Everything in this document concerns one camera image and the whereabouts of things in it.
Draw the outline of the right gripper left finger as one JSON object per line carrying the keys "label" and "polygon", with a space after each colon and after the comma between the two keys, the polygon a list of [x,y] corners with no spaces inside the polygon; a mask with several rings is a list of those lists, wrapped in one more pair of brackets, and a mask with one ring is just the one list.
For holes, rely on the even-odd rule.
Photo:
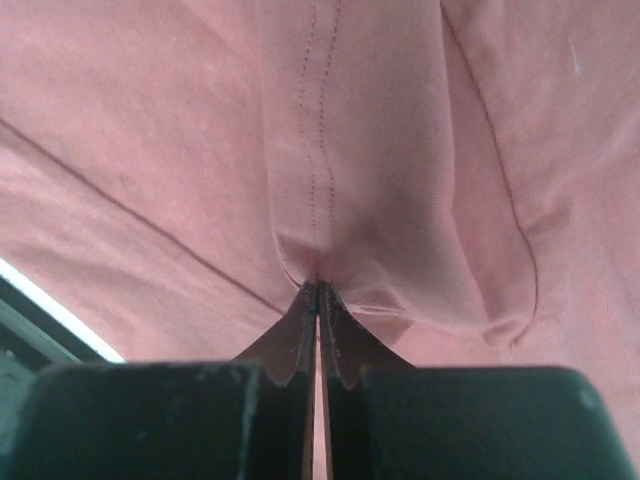
{"label": "right gripper left finger", "polygon": [[317,288],[228,361],[80,364],[39,374],[5,479],[308,479]]}

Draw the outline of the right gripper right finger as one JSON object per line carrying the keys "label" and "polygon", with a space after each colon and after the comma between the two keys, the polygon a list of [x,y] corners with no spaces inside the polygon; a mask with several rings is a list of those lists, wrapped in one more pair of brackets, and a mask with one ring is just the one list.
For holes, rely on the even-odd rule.
{"label": "right gripper right finger", "polygon": [[634,479],[596,389],[558,367],[416,367],[318,289],[332,479]]}

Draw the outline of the pink t shirt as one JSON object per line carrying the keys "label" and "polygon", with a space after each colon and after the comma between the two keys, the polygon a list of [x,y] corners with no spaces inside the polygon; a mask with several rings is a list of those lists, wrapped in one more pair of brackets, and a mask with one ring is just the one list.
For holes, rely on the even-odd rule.
{"label": "pink t shirt", "polygon": [[127,360],[309,280],[418,365],[559,364],[639,456],[635,1],[5,1],[1,256]]}

